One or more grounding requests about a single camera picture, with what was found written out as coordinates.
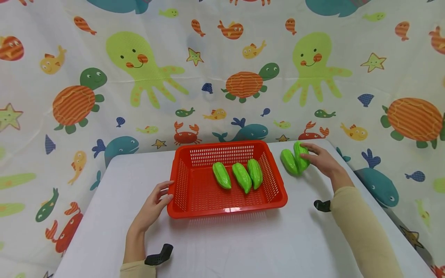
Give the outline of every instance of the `white tablecloth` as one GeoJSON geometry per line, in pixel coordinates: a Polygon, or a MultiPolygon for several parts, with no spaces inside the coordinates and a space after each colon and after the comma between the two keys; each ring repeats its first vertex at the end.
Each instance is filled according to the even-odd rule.
{"type": "MultiPolygon", "coordinates": [[[[388,234],[405,277],[433,277],[332,145],[308,141],[327,149],[347,169],[388,234]]],[[[146,234],[147,254],[159,253],[164,243],[174,246],[170,260],[158,267],[158,277],[361,277],[332,215],[313,206],[316,199],[332,198],[330,180],[312,165],[295,178],[281,164],[281,150],[292,150],[293,144],[268,144],[289,197],[283,208],[186,220],[171,219],[164,210],[146,234]]],[[[56,278],[119,276],[127,229],[154,186],[170,179],[173,158],[171,151],[111,161],[56,278]]]]}

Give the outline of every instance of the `yellow fish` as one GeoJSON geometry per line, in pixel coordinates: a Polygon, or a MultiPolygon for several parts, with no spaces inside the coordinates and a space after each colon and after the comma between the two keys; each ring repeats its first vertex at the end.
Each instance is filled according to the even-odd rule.
{"type": "Polygon", "coordinates": [[[86,153],[83,151],[77,151],[74,155],[74,161],[71,163],[71,166],[74,169],[74,177],[69,180],[68,184],[73,185],[73,183],[77,180],[77,178],[81,175],[86,164],[86,153]]]}
{"type": "Polygon", "coordinates": [[[343,129],[344,133],[346,133],[346,135],[356,141],[363,141],[368,137],[367,130],[362,127],[351,125],[350,128],[347,128],[344,123],[341,123],[341,128],[343,129]]]}
{"type": "Polygon", "coordinates": [[[261,53],[261,51],[263,51],[263,48],[265,46],[266,46],[266,41],[265,40],[263,40],[263,43],[261,44],[261,46],[259,48],[256,48],[255,44],[251,44],[251,45],[246,46],[243,49],[243,56],[244,56],[244,58],[252,59],[252,58],[257,57],[261,53]]]}
{"type": "Polygon", "coordinates": [[[203,115],[204,119],[209,119],[209,120],[222,120],[224,119],[227,114],[226,111],[224,111],[224,109],[219,108],[216,110],[212,110],[212,113],[210,115],[203,115]]]}
{"type": "Polygon", "coordinates": [[[146,126],[144,129],[138,129],[136,128],[136,131],[146,133],[146,134],[155,134],[158,132],[158,128],[156,126],[146,126]]]}

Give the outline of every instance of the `basket mesh side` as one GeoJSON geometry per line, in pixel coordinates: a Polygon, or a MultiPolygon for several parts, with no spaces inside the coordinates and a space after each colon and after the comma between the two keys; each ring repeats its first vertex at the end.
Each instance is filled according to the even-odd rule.
{"type": "Polygon", "coordinates": [[[253,148],[254,146],[250,145],[192,149],[190,150],[192,167],[213,165],[215,162],[222,162],[225,165],[236,162],[246,163],[249,159],[253,158],[253,148]]]}

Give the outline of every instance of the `green fish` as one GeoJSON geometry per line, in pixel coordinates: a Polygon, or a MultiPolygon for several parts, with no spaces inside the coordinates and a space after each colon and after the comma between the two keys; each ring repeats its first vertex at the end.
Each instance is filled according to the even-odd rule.
{"type": "Polygon", "coordinates": [[[324,111],[322,109],[318,109],[317,111],[315,111],[314,115],[315,115],[315,117],[318,117],[318,118],[331,118],[333,116],[336,116],[335,112],[328,114],[328,113],[326,113],[326,111],[324,111]]]}
{"type": "Polygon", "coordinates": [[[195,112],[193,107],[192,107],[192,109],[190,109],[190,111],[187,111],[185,109],[179,109],[179,110],[176,110],[176,116],[178,116],[178,117],[187,117],[187,116],[190,116],[193,112],[195,112]]]}
{"type": "Polygon", "coordinates": [[[385,16],[386,16],[386,13],[384,13],[384,12],[376,12],[371,15],[368,15],[367,13],[365,13],[362,18],[364,18],[368,21],[371,21],[371,22],[378,22],[378,21],[384,19],[385,16]]]}
{"type": "Polygon", "coordinates": [[[39,209],[36,215],[36,221],[42,222],[53,212],[56,205],[57,198],[59,197],[59,191],[57,188],[53,188],[53,197],[51,200],[43,202],[42,207],[39,209]]]}
{"type": "Polygon", "coordinates": [[[177,17],[178,16],[178,10],[177,9],[167,9],[167,10],[165,10],[164,12],[162,11],[162,10],[159,10],[159,14],[161,15],[161,16],[165,16],[165,17],[168,17],[168,18],[175,18],[175,17],[177,17]]]}

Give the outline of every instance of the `octopus print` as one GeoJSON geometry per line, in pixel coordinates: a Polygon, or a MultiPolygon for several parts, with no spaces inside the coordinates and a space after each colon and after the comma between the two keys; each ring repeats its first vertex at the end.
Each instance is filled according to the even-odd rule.
{"type": "Polygon", "coordinates": [[[141,93],[146,91],[152,106],[159,109],[160,104],[153,87],[168,100],[176,102],[176,98],[167,90],[164,82],[185,95],[189,94],[170,77],[172,74],[182,74],[185,70],[175,66],[158,67],[150,44],[142,36],[132,32],[118,32],[108,38],[106,51],[111,61],[134,79],[134,87],[130,94],[130,104],[133,107],[140,105],[141,93]]]}
{"type": "Polygon", "coordinates": [[[309,85],[312,86],[317,100],[322,102],[322,81],[326,82],[335,97],[342,97],[333,77],[349,77],[352,75],[352,72],[345,68],[326,66],[329,56],[331,55],[331,50],[331,38],[323,32],[311,33],[297,42],[292,55],[292,60],[299,72],[299,76],[295,84],[293,84],[284,95],[284,102],[290,101],[295,92],[302,88],[300,106],[305,106],[309,85]]]}

